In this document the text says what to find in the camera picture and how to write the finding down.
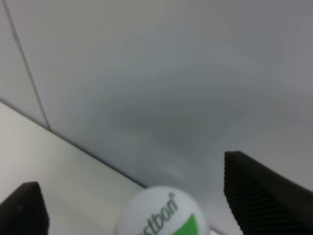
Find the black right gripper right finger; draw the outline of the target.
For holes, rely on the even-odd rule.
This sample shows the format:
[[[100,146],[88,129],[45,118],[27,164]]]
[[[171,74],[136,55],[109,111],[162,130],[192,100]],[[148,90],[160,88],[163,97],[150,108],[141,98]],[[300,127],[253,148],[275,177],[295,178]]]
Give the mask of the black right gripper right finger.
[[[224,194],[245,235],[311,235],[312,191],[241,151],[224,154]]]

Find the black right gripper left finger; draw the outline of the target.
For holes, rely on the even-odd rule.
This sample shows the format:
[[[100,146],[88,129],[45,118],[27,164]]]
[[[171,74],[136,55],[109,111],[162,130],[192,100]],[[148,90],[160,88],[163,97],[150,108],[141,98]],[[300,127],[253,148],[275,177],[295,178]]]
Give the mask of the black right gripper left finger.
[[[2,235],[47,235],[49,215],[38,182],[26,182],[0,204]]]

